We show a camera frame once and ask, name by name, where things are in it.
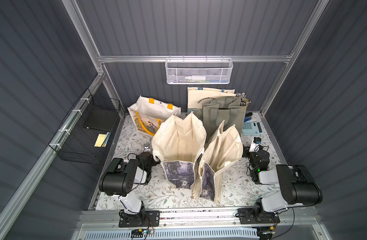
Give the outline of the cream canvas bag painting print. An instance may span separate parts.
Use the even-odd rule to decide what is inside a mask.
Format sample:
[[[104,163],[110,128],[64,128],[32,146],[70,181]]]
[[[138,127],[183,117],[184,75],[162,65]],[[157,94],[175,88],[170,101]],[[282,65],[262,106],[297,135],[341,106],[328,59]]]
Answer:
[[[210,138],[198,166],[193,196],[220,203],[223,173],[237,163],[243,144],[235,125],[224,130],[224,122]]]

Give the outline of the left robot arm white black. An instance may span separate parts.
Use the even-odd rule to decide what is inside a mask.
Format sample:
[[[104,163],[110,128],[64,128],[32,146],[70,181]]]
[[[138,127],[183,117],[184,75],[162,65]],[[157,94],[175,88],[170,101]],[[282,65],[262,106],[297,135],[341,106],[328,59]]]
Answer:
[[[108,196],[116,198],[124,207],[124,213],[131,216],[144,217],[143,202],[135,195],[134,190],[147,185],[151,179],[152,167],[157,162],[150,151],[145,151],[125,162],[122,158],[114,158],[98,181],[98,189]]]

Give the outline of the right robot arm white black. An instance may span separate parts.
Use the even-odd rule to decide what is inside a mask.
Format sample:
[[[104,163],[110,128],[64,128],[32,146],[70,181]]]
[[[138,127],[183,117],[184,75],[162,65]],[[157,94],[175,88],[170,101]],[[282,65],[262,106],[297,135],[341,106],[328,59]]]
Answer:
[[[279,191],[256,200],[253,214],[276,214],[281,210],[311,207],[322,202],[320,187],[303,165],[276,165],[268,169],[269,153],[263,149],[249,151],[249,175],[257,185],[279,185]]]

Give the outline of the open cream canvas bag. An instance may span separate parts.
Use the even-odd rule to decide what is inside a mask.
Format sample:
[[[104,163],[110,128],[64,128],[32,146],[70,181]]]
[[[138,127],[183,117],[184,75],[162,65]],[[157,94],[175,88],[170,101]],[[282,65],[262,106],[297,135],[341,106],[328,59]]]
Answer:
[[[206,130],[191,112],[184,119],[176,115],[163,122],[152,138],[152,155],[160,161],[167,181],[178,189],[192,189],[195,163],[204,153]]]

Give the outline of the olive green tote bag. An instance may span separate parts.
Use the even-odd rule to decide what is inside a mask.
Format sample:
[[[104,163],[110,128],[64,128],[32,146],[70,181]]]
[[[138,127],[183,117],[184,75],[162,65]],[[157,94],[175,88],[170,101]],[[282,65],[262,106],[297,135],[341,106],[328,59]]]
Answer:
[[[235,125],[239,135],[245,119],[247,106],[241,105],[241,97],[220,97],[202,104],[203,126],[206,130],[206,143],[224,122],[223,131]]]

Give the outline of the cream tote bag black lettering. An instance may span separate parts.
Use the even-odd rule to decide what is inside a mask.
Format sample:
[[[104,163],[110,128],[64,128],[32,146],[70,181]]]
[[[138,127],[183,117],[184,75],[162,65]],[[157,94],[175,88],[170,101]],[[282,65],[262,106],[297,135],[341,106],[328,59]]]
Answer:
[[[187,88],[187,109],[201,109],[203,103],[208,103],[220,97],[235,97],[235,90],[188,87]]]

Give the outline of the floral table mat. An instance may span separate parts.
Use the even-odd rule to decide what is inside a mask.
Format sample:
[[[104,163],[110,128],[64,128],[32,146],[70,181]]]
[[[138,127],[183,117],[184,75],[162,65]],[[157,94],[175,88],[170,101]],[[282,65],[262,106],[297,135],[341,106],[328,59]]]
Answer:
[[[138,132],[127,116],[118,142],[114,145],[114,157],[134,158],[143,151],[144,144],[151,142],[151,136]],[[206,208],[251,206],[257,198],[279,189],[278,186],[256,185],[247,175],[248,160],[241,159],[223,173],[220,203],[194,197],[190,189],[175,189],[165,178],[161,165],[152,168],[151,180],[146,186],[139,186],[134,192],[148,209]]]

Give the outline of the light blue calculator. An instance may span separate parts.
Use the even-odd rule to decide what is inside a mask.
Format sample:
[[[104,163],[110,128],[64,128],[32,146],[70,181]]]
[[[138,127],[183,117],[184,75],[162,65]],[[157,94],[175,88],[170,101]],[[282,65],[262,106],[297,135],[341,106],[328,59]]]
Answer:
[[[261,121],[245,122],[242,128],[242,134],[244,136],[259,136],[265,133],[263,124]]]

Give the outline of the blue stapler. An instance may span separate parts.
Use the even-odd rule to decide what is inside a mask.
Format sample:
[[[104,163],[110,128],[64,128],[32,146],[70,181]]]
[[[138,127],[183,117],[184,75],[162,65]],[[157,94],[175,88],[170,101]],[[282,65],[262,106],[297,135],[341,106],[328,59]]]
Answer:
[[[253,116],[252,112],[245,114],[244,122],[250,121],[252,119],[252,116]]]

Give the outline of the yellow sticky note pad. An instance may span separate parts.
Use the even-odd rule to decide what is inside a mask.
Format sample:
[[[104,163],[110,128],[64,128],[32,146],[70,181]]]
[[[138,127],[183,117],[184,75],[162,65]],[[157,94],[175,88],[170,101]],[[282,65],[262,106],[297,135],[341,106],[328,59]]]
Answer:
[[[94,147],[100,148],[103,145],[103,143],[105,142],[105,139],[106,139],[106,134],[99,134],[95,141]]]

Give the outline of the black notebook in basket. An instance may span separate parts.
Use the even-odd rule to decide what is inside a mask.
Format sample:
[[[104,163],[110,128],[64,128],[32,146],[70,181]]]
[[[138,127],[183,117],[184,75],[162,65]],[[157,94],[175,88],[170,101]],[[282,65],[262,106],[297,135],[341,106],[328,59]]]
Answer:
[[[116,111],[94,108],[87,117],[83,127],[86,129],[110,131],[117,116]]]

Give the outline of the small green circuit board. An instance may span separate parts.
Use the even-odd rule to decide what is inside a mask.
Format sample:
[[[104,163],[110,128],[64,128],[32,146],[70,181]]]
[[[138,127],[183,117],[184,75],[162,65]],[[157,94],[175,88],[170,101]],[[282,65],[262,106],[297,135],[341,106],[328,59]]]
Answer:
[[[131,239],[146,239],[149,233],[149,229],[136,229],[130,233]]]

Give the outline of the white bottle in basket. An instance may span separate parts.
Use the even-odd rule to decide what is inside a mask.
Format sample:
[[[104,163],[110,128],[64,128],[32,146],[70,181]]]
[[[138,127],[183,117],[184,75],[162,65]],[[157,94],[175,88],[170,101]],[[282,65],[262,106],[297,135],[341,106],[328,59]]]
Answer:
[[[206,81],[206,76],[188,76],[185,79],[192,82],[203,82]]]

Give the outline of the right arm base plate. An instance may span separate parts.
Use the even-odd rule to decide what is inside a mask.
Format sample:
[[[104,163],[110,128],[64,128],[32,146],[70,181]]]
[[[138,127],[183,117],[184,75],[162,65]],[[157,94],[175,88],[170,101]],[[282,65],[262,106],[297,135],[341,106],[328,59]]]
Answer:
[[[240,208],[235,216],[241,224],[271,224],[280,223],[279,216],[275,213],[268,213],[254,208]]]

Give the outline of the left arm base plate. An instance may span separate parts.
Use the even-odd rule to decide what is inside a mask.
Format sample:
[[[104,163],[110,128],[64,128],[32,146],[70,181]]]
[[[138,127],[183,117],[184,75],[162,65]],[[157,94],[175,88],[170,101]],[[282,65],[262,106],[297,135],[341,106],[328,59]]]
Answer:
[[[119,228],[147,228],[158,227],[160,211],[141,211],[138,214],[127,214],[124,210],[119,212]]]

